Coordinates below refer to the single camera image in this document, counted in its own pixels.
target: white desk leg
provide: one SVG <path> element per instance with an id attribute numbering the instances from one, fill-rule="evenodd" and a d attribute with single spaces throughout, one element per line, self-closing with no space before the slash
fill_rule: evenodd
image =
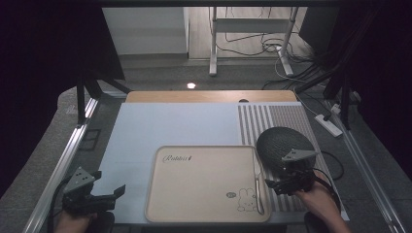
<path id="1" fill-rule="evenodd" d="M 216 47 L 216 20 L 217 7 L 213 8 L 213 18 L 212 18 L 212 46 L 210 47 L 210 65 L 209 65 L 209 76 L 216 76 L 218 73 L 218 55 Z"/>
<path id="2" fill-rule="evenodd" d="M 291 68 L 291 65 L 289 64 L 288 56 L 287 56 L 286 51 L 287 51 L 287 48 L 288 48 L 289 39 L 291 38 L 291 34 L 292 34 L 292 31 L 293 31 L 294 22 L 296 20 L 296 15 L 297 15 L 298 10 L 299 10 L 298 7 L 293 8 L 292 15 L 289 19 L 288 28 L 287 28 L 287 31 L 286 31 L 286 34 L 285 34 L 283 45 L 281 47 L 276 48 L 278 50 L 278 55 L 281 58 L 281 62 L 282 62 L 282 65 L 284 67 L 285 74 L 286 74 L 287 77 L 292 77 L 293 76 L 293 70 Z"/>

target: tray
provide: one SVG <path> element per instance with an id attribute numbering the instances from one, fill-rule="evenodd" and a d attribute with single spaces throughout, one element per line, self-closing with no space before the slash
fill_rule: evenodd
<path id="1" fill-rule="evenodd" d="M 260 176 L 264 214 L 258 213 L 255 148 L 162 147 L 154 168 L 146 218 L 153 222 L 263 222 L 270 218 Z"/>

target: white power strip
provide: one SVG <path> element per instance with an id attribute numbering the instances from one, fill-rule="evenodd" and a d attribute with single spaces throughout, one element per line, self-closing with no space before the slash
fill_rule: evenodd
<path id="1" fill-rule="evenodd" d="M 333 135 L 333 137 L 338 137 L 342 135 L 342 131 L 329 120 L 324 120 L 323 115 L 317 115 L 315 117 L 315 120 L 319 124 L 321 124 L 331 135 Z"/>

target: glowing light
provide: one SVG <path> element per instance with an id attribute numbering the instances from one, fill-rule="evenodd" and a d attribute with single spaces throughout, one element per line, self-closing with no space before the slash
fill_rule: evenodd
<path id="1" fill-rule="evenodd" d="M 195 83 L 188 83 L 188 88 L 189 89 L 194 89 L 196 87 Z"/>

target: human hand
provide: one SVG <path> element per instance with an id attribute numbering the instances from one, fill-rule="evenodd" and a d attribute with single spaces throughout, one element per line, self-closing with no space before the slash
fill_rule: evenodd
<path id="1" fill-rule="evenodd" d="M 315 175 L 324 181 L 324 174 L 315 171 Z M 308 210 L 320 218 L 330 232 L 351 232 L 346 222 L 340 215 L 333 198 L 329 191 L 322 184 L 315 182 L 312 189 L 308 192 L 297 191 L 294 193 L 308 208 Z"/>
<path id="2" fill-rule="evenodd" d="M 97 214 L 87 216 L 72 216 L 69 213 L 62 211 L 58 224 L 54 229 L 54 233 L 85 233 L 93 219 L 97 218 Z"/>

